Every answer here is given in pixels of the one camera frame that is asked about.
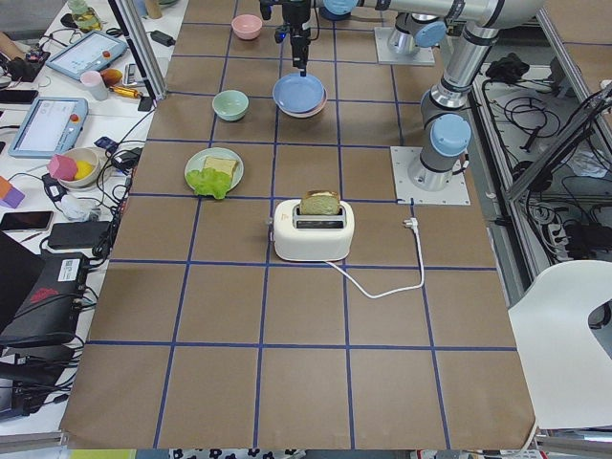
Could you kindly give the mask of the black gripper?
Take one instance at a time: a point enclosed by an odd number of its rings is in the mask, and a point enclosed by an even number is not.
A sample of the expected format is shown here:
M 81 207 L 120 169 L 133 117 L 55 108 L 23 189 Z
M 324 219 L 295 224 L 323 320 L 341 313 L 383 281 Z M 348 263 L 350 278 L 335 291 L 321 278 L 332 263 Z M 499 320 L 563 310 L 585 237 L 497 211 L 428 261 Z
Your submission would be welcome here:
M 294 67 L 306 67 L 311 44 L 311 11 L 313 1 L 277 1 L 281 6 L 283 24 L 276 28 L 274 41 L 277 44 L 288 37 L 292 48 L 292 62 Z M 301 77 L 306 77 L 306 68 L 300 68 Z

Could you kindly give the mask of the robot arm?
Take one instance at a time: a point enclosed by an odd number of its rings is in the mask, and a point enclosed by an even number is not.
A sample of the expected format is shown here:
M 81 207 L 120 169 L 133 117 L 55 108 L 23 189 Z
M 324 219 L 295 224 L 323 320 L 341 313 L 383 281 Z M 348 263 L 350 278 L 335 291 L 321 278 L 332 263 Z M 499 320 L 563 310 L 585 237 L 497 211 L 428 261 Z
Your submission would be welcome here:
M 293 66 L 301 77 L 307 76 L 309 47 L 312 42 L 311 11 L 315 3 L 307 0 L 261 0 L 259 9 L 264 21 L 272 17 L 273 7 L 279 6 L 283 23 L 275 28 L 274 41 L 281 44 L 289 38 L 292 49 Z
M 426 191 L 448 185 L 459 156 L 467 150 L 471 128 L 457 112 L 466 105 L 475 76 L 501 30 L 524 24 L 541 9 L 541 1 L 316 1 L 333 14 L 356 7 L 392 10 L 412 17 L 466 22 L 440 81 L 424 93 L 421 113 L 426 144 L 407 168 L 410 181 Z

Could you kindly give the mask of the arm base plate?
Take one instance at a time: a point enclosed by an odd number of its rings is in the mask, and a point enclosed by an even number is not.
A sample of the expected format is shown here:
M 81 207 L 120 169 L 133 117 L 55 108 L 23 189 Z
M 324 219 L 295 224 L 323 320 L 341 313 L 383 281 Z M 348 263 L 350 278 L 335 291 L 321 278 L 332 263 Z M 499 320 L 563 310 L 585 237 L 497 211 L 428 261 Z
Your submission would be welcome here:
M 418 47 L 409 33 L 395 27 L 374 29 L 378 62 L 390 65 L 427 66 L 435 65 L 431 48 Z
M 432 172 L 421 162 L 421 147 L 392 146 L 396 201 L 406 205 L 469 206 L 465 174 L 456 161 L 447 172 Z

